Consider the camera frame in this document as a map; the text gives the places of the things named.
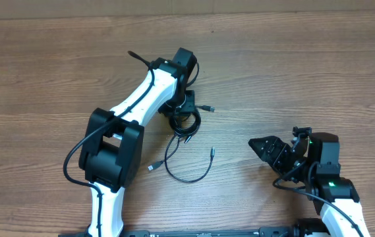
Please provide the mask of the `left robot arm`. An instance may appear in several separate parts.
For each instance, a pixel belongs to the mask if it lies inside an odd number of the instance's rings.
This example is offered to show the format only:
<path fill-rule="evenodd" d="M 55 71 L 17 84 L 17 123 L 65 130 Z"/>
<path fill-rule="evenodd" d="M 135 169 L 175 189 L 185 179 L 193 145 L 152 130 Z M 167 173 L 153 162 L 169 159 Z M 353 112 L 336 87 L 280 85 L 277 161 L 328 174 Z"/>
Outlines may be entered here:
<path fill-rule="evenodd" d="M 173 118 L 192 110 L 187 86 L 196 64 L 194 53 L 184 48 L 171 60 L 147 62 L 147 75 L 130 96 L 90 115 L 78 162 L 92 192 L 92 222 L 85 236 L 122 233 L 124 194 L 140 166 L 144 128 L 156 113 Z"/>

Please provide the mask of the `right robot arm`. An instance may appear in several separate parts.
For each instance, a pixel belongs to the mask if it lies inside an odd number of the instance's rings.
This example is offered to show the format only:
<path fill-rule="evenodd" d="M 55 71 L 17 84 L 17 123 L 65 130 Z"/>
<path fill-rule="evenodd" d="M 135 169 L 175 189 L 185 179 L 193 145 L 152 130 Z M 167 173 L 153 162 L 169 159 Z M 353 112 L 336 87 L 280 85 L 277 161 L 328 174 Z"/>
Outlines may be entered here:
<path fill-rule="evenodd" d="M 351 180 L 340 175 L 339 138 L 294 127 L 290 144 L 277 136 L 253 138 L 248 145 L 278 175 L 273 187 L 308 198 L 316 218 L 292 227 L 261 228 L 268 236 L 369 236 L 361 200 Z"/>

